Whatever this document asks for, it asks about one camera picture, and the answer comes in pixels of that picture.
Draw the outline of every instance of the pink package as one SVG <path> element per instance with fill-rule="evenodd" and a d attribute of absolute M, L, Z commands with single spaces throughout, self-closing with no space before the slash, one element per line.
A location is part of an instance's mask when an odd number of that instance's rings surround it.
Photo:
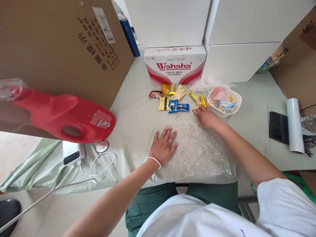
<path fill-rule="evenodd" d="M 212 100 L 220 100 L 224 99 L 226 96 L 225 87 L 215 87 L 213 90 L 213 99 Z"/>

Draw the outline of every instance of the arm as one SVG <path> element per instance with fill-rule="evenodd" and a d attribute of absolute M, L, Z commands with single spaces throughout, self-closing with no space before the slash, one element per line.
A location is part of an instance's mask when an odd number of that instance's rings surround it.
<path fill-rule="evenodd" d="M 196 110 L 201 125 L 204 128 L 214 129 L 232 151 L 235 160 L 241 166 L 255 188 L 261 182 L 274 178 L 286 177 L 264 155 L 222 121 L 208 107 L 200 106 Z"/>
<path fill-rule="evenodd" d="M 166 128 L 159 140 L 158 133 L 157 131 L 155 134 L 149 154 L 163 163 L 173 156 L 178 144 L 175 143 L 170 148 L 171 128 Z M 170 139 L 174 140 L 175 136 L 176 132 L 172 134 Z M 64 237 L 109 236 L 138 191 L 158 168 L 159 164 L 155 160 L 145 161 L 90 207 L 83 217 L 64 234 Z"/>

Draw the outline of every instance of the bottle handle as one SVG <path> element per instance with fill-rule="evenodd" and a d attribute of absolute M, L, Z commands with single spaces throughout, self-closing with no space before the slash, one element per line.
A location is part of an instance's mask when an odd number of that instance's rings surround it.
<path fill-rule="evenodd" d="M 89 142 L 85 142 L 86 140 L 89 139 L 89 138 L 86 138 L 88 133 L 87 133 L 87 129 L 85 127 L 79 127 L 76 125 L 69 125 L 69 126 L 78 129 L 80 131 L 80 136 L 75 137 L 75 136 L 72 136 L 72 135 L 65 133 L 63 131 L 63 128 L 65 126 L 63 126 L 57 131 L 56 137 L 58 137 L 62 140 L 65 140 L 65 141 L 73 142 L 73 143 L 89 143 Z"/>

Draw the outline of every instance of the white bowl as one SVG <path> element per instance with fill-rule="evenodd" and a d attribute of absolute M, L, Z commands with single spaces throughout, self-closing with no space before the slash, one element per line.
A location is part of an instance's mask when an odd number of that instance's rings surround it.
<path fill-rule="evenodd" d="M 232 91 L 230 89 L 226 89 L 226 95 L 231 95 L 233 97 L 233 101 L 236 102 L 236 105 L 233 107 L 231 113 L 227 114 L 227 113 L 224 113 L 223 111 L 220 111 L 219 109 L 216 108 L 218 101 L 212 102 L 213 90 L 211 90 L 211 92 L 208 94 L 206 103 L 215 114 L 217 114 L 218 116 L 221 116 L 221 117 L 227 117 L 227 116 L 232 115 L 238 111 L 238 109 L 241 105 L 241 102 L 242 102 L 242 98 L 241 98 L 240 94 L 238 94 L 235 91 Z"/>

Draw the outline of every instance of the charging cable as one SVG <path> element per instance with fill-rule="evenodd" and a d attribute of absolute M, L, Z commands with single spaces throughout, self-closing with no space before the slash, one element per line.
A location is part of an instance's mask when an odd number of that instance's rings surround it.
<path fill-rule="evenodd" d="M 95 164 L 97 158 L 99 158 L 101 155 L 104 155 L 104 154 L 112 154 L 112 155 L 114 156 L 112 162 L 111 162 L 103 171 L 101 171 L 100 173 L 98 173 L 98 174 L 91 174 L 91 172 L 92 172 L 92 167 L 93 167 L 93 165 Z M 105 172 L 105 171 L 111 166 L 111 164 L 113 164 L 115 158 L 116 158 L 116 154 L 113 153 L 113 152 L 103 152 L 103 153 L 98 154 L 98 155 L 96 156 L 96 158 L 94 159 L 92 165 L 91 165 L 91 168 L 90 168 L 90 172 L 89 172 L 89 173 L 86 173 L 86 172 L 84 172 L 84 171 L 82 170 L 82 167 L 81 167 L 82 161 L 81 161 L 81 159 L 77 161 L 77 165 L 79 166 L 79 169 L 80 169 L 80 171 L 81 171 L 82 173 L 89 175 L 89 176 L 90 176 L 90 179 L 92 179 L 92 176 L 98 176 L 98 175 L 102 174 L 103 172 Z"/>
<path fill-rule="evenodd" d="M 27 209 L 25 209 L 22 213 L 20 213 L 18 216 L 16 216 L 15 218 L 13 218 L 11 221 L 9 221 L 7 224 L 5 224 L 3 227 L 0 228 L 0 234 L 5 231 L 9 226 L 11 226 L 14 222 L 18 221 L 19 219 L 22 218 L 22 216 L 24 216 L 29 210 L 31 210 L 33 207 L 35 207 L 40 201 L 42 201 L 44 198 L 46 198 L 48 195 L 52 194 L 53 192 L 59 190 L 59 189 L 62 189 L 62 188 L 65 188 L 65 187 L 70 187 L 70 186 L 73 186 L 73 185 L 77 185 L 77 184 L 81 184 L 81 183 L 85 183 L 85 182 L 88 182 L 90 180 L 95 180 L 95 178 L 90 178 L 90 179 L 87 179 L 87 180 L 84 180 L 84 181 L 80 181 L 80 182 L 77 182 L 77 183 L 72 183 L 72 184 L 67 184 L 67 185 L 64 185 L 64 186 L 61 186 L 61 187 L 58 187 L 58 188 L 55 188 L 55 189 L 52 189 L 49 193 L 47 193 L 46 195 L 44 195 L 42 198 L 40 198 L 39 200 L 37 200 L 33 205 L 29 206 Z"/>

